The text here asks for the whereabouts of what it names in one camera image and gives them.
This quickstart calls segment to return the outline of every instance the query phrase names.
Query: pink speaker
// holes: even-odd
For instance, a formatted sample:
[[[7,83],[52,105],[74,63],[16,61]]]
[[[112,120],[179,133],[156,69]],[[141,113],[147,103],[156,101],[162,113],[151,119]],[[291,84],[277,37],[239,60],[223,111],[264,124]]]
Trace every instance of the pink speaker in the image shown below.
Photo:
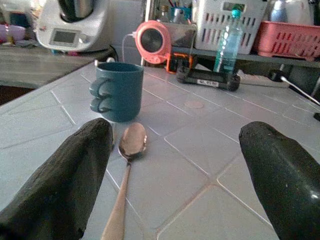
[[[151,64],[161,64],[171,54],[169,31],[161,22],[150,20],[143,22],[136,30],[135,44],[140,55]]]

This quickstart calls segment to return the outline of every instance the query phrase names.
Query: black device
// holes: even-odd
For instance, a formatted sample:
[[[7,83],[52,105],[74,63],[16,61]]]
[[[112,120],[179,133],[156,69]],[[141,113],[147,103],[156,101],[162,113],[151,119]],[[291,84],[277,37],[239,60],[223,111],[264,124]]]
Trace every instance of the black device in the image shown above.
[[[179,61],[176,79],[182,84],[206,85],[229,91],[236,91],[240,85],[240,77],[235,74],[213,72],[189,67],[189,62]]]

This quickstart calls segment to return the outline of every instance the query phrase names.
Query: white wall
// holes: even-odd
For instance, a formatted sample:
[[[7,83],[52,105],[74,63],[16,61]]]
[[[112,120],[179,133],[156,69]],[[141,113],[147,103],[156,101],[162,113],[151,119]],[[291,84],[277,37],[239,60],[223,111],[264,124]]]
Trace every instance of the white wall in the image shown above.
[[[123,37],[138,28],[141,23],[141,8],[141,0],[111,0],[110,2],[111,45],[115,48],[121,61]],[[126,38],[124,46],[125,62],[139,65],[141,57],[131,36]]]

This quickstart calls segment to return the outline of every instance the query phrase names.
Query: spoon handle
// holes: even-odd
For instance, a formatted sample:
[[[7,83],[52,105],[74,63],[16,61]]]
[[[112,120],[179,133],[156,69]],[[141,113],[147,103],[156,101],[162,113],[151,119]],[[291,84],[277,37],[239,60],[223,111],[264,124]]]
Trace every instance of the spoon handle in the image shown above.
[[[122,184],[111,215],[103,230],[101,240],[123,240],[125,236],[126,193],[131,164],[126,166]]]

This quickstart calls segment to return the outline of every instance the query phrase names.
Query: white appliance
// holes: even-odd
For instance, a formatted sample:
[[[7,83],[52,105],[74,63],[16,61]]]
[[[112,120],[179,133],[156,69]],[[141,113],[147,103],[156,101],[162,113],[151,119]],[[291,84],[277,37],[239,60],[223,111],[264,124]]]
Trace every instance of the white appliance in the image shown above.
[[[110,44],[109,2],[94,0],[89,16],[67,22],[61,17],[58,0],[47,0],[38,19],[37,40],[45,48],[66,52],[107,49]]]

